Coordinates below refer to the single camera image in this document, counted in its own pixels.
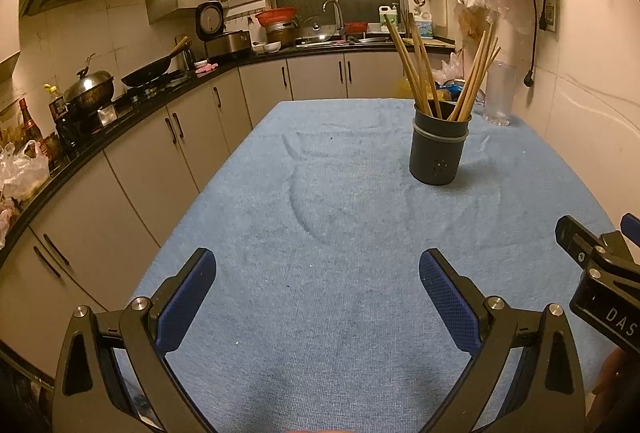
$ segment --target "kitchen counter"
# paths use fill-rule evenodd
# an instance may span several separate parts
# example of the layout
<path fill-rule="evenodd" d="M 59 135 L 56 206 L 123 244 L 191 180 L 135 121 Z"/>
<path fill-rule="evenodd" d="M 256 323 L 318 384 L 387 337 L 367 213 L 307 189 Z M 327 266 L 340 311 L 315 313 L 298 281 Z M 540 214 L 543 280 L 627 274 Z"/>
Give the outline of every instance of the kitchen counter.
<path fill-rule="evenodd" d="M 427 45 L 426 47 L 427 52 L 431 54 L 450 54 L 454 49 L 452 44 L 441 41 L 438 41 L 438 43 L 434 45 Z M 0 267 L 2 267 L 2 264 L 11 252 L 12 247 L 15 245 L 18 238 L 20 238 L 20 235 L 27 228 L 31 220 L 33 220 L 52 196 L 57 193 L 57 191 L 60 190 L 60 188 L 62 188 L 62 186 L 65 185 L 65 183 L 73 177 L 73 175 L 75 175 L 82 166 L 94 158 L 95 155 L 100 153 L 101 150 L 106 148 L 111 142 L 126 133 L 127 130 L 130 130 L 133 126 L 136 126 L 136 124 L 143 121 L 156 110 L 162 108 L 167 103 L 179 98 L 181 95 L 189 92 L 197 86 L 200 86 L 201 84 L 220 76 L 229 70 L 233 70 L 236 67 L 254 63 L 283 58 L 336 54 L 341 52 L 392 52 L 394 50 L 395 46 L 393 43 L 328 44 L 326 47 L 311 46 L 306 48 L 291 47 L 279 52 L 274 52 L 273 54 L 252 54 L 246 58 L 229 61 L 219 65 L 210 73 L 185 81 L 183 84 L 172 90 L 163 90 L 159 92 L 158 95 L 135 107 L 133 110 L 129 110 L 128 112 L 124 112 L 119 115 L 118 119 L 114 123 L 111 123 L 110 126 L 107 126 L 99 134 L 95 135 L 91 142 L 85 146 L 84 150 L 75 159 L 59 170 L 55 176 L 47 180 L 39 188 L 35 196 L 19 204 L 18 209 L 20 209 L 21 214 L 9 229 L 5 238 L 4 247 L 0 249 Z"/>

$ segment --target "metal screw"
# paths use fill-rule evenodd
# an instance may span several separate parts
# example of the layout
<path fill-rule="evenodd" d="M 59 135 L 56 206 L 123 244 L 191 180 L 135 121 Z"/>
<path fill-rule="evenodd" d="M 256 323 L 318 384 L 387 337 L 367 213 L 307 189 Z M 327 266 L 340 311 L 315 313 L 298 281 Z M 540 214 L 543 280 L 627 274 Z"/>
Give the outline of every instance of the metal screw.
<path fill-rule="evenodd" d="M 131 302 L 131 308 L 133 308 L 133 310 L 144 310 L 148 304 L 149 304 L 148 298 L 141 296 L 139 298 L 135 298 Z"/>
<path fill-rule="evenodd" d="M 554 316 L 561 316 L 564 311 L 558 303 L 552 303 L 551 305 L 549 305 L 549 312 L 551 312 L 551 314 L 553 314 Z"/>
<path fill-rule="evenodd" d="M 487 299 L 486 302 L 489 304 L 489 307 L 494 310 L 500 310 L 504 308 L 504 301 L 502 300 L 502 298 L 499 298 L 497 296 L 491 296 Z"/>
<path fill-rule="evenodd" d="M 89 312 L 89 307 L 87 307 L 87 305 L 80 305 L 76 310 L 74 310 L 74 316 L 77 318 L 83 318 L 86 316 L 87 312 Z"/>

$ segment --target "faucet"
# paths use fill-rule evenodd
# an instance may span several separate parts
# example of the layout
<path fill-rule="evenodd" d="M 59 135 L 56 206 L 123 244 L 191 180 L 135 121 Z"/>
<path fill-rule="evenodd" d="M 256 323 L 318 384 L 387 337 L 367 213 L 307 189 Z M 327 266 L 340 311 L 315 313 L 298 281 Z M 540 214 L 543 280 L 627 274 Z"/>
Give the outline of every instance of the faucet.
<path fill-rule="evenodd" d="M 344 28 L 344 18 L 342 17 L 342 8 L 337 0 L 327 0 L 324 4 L 322 4 L 322 12 L 326 12 L 326 6 L 328 4 L 334 4 L 338 8 L 338 23 L 340 26 L 338 27 L 338 34 L 340 34 L 340 39 L 345 38 L 346 29 Z"/>

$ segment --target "blue tablecloth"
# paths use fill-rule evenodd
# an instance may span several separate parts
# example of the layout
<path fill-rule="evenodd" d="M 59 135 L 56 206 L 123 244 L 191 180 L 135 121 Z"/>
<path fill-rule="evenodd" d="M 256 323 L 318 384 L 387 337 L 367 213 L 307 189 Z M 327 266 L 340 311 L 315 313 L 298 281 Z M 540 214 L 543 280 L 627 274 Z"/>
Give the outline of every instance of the blue tablecloth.
<path fill-rule="evenodd" d="M 556 221 L 612 230 L 587 188 L 524 123 L 479 116 L 452 184 L 423 185 L 408 170 L 412 117 L 405 100 L 280 103 L 148 269 L 135 295 L 197 247 L 216 255 L 217 278 L 167 359 L 220 433 L 417 432 L 469 359 L 418 278 L 429 247 L 485 295 L 569 312 L 580 269 L 556 245 Z M 590 387 L 612 344 L 569 320 Z"/>

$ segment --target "wok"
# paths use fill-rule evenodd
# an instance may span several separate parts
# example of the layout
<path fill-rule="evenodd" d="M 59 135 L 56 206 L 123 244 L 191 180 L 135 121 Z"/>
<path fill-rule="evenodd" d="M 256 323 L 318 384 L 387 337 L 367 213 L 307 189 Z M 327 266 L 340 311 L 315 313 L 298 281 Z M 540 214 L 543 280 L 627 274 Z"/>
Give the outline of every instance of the wok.
<path fill-rule="evenodd" d="M 171 54 L 160 58 L 153 63 L 149 63 L 149 65 L 145 65 L 141 69 L 127 74 L 122 78 L 122 82 L 127 87 L 141 87 L 142 85 L 149 83 L 149 81 L 157 79 L 167 71 L 169 65 L 171 64 L 171 60 L 175 56 L 180 54 L 180 52 L 182 52 L 182 50 L 187 46 L 188 42 L 189 38 L 185 36 L 180 40 L 178 45 L 174 47 L 174 49 L 171 51 Z"/>

